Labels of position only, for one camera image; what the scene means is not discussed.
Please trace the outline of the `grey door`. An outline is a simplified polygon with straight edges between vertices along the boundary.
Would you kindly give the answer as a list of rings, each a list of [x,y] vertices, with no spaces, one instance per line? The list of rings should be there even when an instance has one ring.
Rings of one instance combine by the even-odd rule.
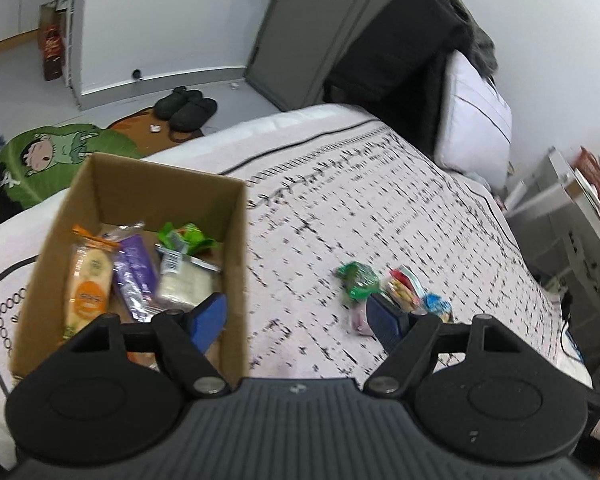
[[[348,44],[390,0],[271,0],[246,81],[280,110],[321,102]]]

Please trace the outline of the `blue snack packet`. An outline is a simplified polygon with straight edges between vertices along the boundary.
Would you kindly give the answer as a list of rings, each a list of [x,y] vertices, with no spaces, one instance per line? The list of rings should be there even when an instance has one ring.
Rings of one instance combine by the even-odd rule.
[[[428,313],[437,315],[443,323],[453,323],[452,306],[442,297],[428,292],[422,297],[422,307]]]

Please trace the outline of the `dark soda bottle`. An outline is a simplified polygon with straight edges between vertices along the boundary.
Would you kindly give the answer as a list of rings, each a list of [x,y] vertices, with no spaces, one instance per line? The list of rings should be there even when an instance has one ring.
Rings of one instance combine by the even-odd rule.
[[[46,81],[62,76],[64,66],[64,42],[58,25],[50,25],[44,30],[42,41],[43,76]]]

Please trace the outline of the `black clothes pile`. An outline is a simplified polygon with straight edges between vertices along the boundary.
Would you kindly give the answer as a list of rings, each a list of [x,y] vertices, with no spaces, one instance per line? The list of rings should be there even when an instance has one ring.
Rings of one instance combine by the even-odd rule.
[[[487,80],[498,70],[491,37],[462,0],[391,0],[330,70],[323,101],[364,108],[432,157],[456,51]]]

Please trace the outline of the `cardboard box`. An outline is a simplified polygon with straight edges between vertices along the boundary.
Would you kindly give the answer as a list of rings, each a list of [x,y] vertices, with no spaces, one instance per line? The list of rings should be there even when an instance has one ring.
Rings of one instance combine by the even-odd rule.
[[[236,385],[247,375],[247,188],[241,180],[95,153],[36,259],[10,371],[21,379],[105,313],[132,327],[226,305],[187,339]]]

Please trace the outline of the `black slippers pair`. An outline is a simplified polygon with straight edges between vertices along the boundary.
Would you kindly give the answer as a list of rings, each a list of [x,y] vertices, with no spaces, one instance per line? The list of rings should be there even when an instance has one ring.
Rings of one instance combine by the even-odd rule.
[[[199,90],[179,86],[156,102],[152,114],[167,122],[172,130],[190,133],[204,126],[217,111],[218,103],[214,99],[205,98]]]

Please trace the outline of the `white rice cake packet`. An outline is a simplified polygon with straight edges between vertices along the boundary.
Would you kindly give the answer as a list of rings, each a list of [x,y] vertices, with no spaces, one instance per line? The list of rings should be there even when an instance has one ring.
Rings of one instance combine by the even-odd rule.
[[[157,245],[160,256],[157,304],[184,312],[194,310],[218,288],[221,268],[214,263]]]

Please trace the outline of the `purple snack packet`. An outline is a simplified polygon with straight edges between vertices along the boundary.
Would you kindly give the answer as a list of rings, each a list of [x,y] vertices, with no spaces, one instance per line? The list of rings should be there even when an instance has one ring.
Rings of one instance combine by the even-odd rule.
[[[118,241],[114,290],[135,322],[148,323],[160,309],[154,301],[158,275],[140,234]]]

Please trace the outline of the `green candy packet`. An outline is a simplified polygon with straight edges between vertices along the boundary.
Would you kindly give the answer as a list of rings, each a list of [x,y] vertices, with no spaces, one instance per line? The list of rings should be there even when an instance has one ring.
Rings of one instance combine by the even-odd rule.
[[[380,291],[378,275],[365,263],[345,263],[334,270],[334,275],[352,301],[365,301],[371,294]]]

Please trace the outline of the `white pillow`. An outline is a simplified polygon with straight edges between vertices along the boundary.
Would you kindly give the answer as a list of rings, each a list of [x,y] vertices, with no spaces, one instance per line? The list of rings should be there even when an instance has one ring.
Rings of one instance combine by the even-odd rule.
[[[512,137],[513,114],[498,89],[462,52],[453,52],[444,74],[434,162],[446,170],[475,174],[500,192]]]

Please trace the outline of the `orange cracker packet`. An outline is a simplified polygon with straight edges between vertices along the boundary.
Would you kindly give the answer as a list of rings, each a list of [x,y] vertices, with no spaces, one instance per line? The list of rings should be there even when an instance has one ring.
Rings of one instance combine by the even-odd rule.
[[[62,338],[76,336],[88,324],[108,311],[114,279],[114,259],[121,246],[96,236],[75,224],[76,244],[72,246],[66,284],[65,325]]]

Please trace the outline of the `red white striped snack packet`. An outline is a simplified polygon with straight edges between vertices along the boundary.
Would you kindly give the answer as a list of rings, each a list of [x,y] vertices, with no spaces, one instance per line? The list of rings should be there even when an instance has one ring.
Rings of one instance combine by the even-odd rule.
[[[425,291],[407,268],[393,268],[382,282],[382,291],[402,311],[412,312],[424,306]]]

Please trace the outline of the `pink purple candy packet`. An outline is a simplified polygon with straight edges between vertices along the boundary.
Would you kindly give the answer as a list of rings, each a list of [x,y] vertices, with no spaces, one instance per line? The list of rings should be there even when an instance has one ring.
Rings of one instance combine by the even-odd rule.
[[[351,333],[362,337],[373,337],[373,330],[367,321],[366,302],[358,301],[349,308]]]

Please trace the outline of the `green cartoon floor rug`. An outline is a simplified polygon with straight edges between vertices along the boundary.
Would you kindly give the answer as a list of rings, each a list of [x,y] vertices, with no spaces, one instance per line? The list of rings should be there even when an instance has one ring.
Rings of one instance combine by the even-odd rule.
[[[0,153],[1,188],[24,209],[68,188],[93,153],[140,159],[200,138],[201,129],[173,130],[151,108],[123,117],[107,128],[86,122],[44,126],[15,136]]]

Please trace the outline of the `white bedside desk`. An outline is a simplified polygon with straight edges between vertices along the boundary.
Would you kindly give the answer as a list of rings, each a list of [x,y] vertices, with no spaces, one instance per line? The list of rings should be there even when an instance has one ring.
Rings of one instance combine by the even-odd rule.
[[[505,218],[532,270],[565,282],[570,333],[591,370],[600,367],[600,210],[565,157],[551,148],[505,202]]]

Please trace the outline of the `white patterned bed blanket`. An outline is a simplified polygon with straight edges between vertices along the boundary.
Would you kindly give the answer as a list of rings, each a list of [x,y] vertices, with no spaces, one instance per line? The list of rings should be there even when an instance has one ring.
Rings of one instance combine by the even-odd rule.
[[[12,479],[582,479],[584,390],[555,365],[560,312],[489,195],[388,126],[321,106],[144,162],[247,188],[247,375],[187,314],[99,315],[7,393]],[[0,225],[0,313],[20,309],[68,190]],[[445,299],[391,353],[351,333],[334,270],[407,268]]]

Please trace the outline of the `green snack packet in box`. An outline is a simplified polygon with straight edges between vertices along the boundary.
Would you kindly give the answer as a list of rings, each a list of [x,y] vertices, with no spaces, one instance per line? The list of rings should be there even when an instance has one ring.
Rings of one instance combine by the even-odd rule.
[[[159,243],[166,249],[188,256],[202,254],[216,246],[216,240],[204,234],[193,223],[186,223],[176,228],[171,222],[166,222],[157,236]]]

